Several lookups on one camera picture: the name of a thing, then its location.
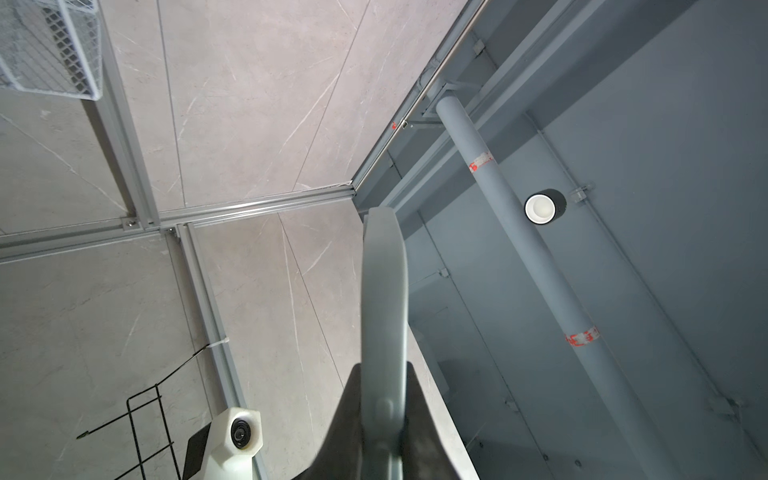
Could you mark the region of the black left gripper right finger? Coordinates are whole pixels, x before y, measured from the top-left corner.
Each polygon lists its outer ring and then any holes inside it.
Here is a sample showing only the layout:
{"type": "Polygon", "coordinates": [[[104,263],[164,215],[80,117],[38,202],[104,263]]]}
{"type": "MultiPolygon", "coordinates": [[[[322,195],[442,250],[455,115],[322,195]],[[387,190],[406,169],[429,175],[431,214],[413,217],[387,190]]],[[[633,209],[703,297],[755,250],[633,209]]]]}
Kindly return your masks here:
{"type": "Polygon", "coordinates": [[[459,480],[443,447],[413,364],[406,362],[406,404],[401,435],[403,478],[459,480]]]}

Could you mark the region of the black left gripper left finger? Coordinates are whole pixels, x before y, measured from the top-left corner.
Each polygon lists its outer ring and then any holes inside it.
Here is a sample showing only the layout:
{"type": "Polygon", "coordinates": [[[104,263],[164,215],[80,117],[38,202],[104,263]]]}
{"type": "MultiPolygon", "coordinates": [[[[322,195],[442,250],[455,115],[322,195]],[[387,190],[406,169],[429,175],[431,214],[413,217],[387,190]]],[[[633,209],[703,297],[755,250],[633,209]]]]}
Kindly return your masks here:
{"type": "Polygon", "coordinates": [[[351,369],[325,439],[296,479],[359,479],[362,468],[361,364],[351,369]]]}

